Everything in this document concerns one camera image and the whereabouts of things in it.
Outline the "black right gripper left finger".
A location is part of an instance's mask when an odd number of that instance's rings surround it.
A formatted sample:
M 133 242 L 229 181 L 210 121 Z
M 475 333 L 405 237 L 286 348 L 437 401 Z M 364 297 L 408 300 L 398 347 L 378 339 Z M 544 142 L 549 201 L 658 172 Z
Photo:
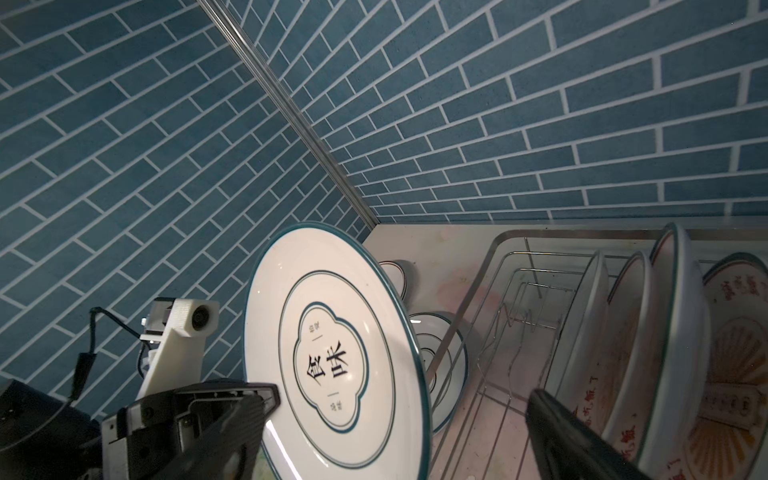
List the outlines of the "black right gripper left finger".
M 153 479 L 251 479 L 265 426 L 265 404 L 246 395 Z

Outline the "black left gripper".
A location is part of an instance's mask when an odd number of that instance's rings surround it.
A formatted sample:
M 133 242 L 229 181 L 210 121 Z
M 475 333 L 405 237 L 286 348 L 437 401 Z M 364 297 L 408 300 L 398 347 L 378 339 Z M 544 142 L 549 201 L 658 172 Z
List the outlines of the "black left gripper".
M 281 404 L 275 384 L 210 380 L 153 394 L 101 423 L 103 477 L 149 479 L 191 448 L 241 400 L 259 396 L 269 416 Z

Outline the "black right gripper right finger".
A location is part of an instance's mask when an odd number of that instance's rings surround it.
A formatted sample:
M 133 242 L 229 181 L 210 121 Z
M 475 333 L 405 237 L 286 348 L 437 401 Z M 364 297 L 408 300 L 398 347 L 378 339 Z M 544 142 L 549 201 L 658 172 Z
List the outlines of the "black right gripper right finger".
M 543 479 L 648 478 L 544 389 L 531 392 L 525 421 Z

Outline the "white plate green flower emblem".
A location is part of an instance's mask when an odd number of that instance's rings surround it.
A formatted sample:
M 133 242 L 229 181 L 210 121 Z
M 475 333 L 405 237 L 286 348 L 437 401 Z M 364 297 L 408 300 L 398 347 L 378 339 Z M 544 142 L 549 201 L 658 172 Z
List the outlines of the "white plate green flower emblem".
M 424 370 L 427 371 L 451 327 L 451 321 L 438 313 L 410 316 Z M 434 378 L 428 384 L 431 400 L 432 432 L 437 434 L 453 417 L 468 378 L 468 355 L 463 337 L 456 332 L 442 356 Z

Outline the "white plate red chinese characters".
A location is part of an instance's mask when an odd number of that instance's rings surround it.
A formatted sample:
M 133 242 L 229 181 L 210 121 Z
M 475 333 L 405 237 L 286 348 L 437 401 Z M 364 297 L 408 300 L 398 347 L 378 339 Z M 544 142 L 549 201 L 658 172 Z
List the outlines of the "white plate red chinese characters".
M 408 277 L 405 269 L 394 261 L 381 261 L 379 266 L 388 277 L 400 299 L 405 300 L 408 292 Z

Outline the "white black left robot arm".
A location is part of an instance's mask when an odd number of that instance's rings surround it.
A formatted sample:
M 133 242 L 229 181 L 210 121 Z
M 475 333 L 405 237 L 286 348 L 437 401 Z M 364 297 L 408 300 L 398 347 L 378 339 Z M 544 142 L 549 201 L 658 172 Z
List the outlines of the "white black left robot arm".
M 219 379 L 151 394 L 102 421 L 26 384 L 1 388 L 4 479 L 250 479 L 273 384 Z

